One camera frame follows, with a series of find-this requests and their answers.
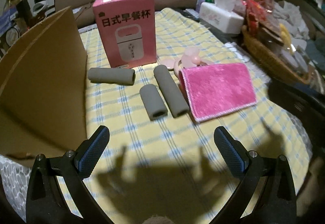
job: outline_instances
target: wicker basket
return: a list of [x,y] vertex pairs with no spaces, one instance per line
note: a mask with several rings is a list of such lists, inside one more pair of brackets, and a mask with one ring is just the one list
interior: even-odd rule
[[262,68],[272,77],[292,83],[299,82],[309,84],[312,74],[312,68],[309,65],[308,74],[303,78],[294,73],[286,64],[281,61],[271,50],[263,45],[258,39],[254,38],[247,31],[247,27],[242,27],[244,43],[250,54],[261,64]]

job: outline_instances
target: white tissue box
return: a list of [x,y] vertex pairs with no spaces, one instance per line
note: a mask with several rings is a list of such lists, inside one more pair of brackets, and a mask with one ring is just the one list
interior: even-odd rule
[[202,3],[199,18],[227,34],[239,34],[244,24],[240,15],[207,2]]

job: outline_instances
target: printed cup illustration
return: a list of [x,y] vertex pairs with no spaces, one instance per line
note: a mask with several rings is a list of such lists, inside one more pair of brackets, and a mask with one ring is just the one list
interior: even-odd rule
[[115,31],[121,59],[125,62],[144,56],[141,27],[138,24],[120,27]]

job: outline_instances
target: checkered tablecloth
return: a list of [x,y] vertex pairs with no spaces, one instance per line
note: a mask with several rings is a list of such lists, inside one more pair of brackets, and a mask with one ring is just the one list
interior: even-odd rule
[[[156,36],[158,62],[181,56],[193,45],[200,47],[200,56],[215,63],[241,62],[204,26],[171,9],[156,14]],[[88,53],[87,68],[109,67],[98,30],[81,38]],[[238,184],[213,141],[214,129],[220,125],[248,150],[274,158],[285,154],[296,192],[300,189],[309,164],[306,147],[286,111],[266,98],[260,77],[250,70],[258,99],[254,107],[199,125],[189,115],[174,119],[170,112],[151,122],[139,90],[148,83],[157,85],[153,76],[157,65],[135,68],[133,86],[87,80],[88,136],[105,125],[110,141],[84,183],[115,224],[140,224],[153,215],[167,216],[178,224],[209,223]],[[69,207],[78,214],[63,179],[59,182]]]

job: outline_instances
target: foam tube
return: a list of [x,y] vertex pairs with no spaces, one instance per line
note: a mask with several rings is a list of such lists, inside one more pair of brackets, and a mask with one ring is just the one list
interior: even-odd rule
[[140,96],[150,120],[157,120],[167,115],[168,109],[155,85],[147,84],[141,87]]
[[133,85],[135,70],[121,68],[90,68],[88,71],[88,79],[92,83]]
[[169,74],[167,67],[165,65],[159,65],[153,70],[153,74],[173,117],[180,117],[188,113],[190,108],[182,92],[178,89]]

